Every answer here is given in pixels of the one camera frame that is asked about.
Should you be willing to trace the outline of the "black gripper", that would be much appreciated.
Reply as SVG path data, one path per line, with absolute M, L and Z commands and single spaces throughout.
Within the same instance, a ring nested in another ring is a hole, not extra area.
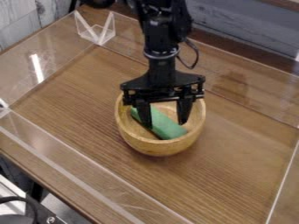
M 175 69 L 175 57 L 153 57 L 149 59 L 149 70 L 138 78 L 121 84 L 123 103 L 137 105 L 142 124 L 153 128 L 153 102 L 177 102 L 178 122 L 186 124 L 193 111 L 193 101 L 205 96 L 206 77 L 185 73 Z

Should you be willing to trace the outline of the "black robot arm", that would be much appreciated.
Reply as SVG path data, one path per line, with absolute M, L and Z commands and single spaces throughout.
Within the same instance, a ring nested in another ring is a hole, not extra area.
M 178 123 L 186 124 L 193 104 L 205 96 L 206 77 L 175 68 L 179 44 L 189 43 L 193 17 L 186 0 L 123 0 L 137 14 L 145 34 L 146 73 L 121 84 L 123 103 L 137 108 L 142 124 L 154 125 L 151 104 L 177 102 Z

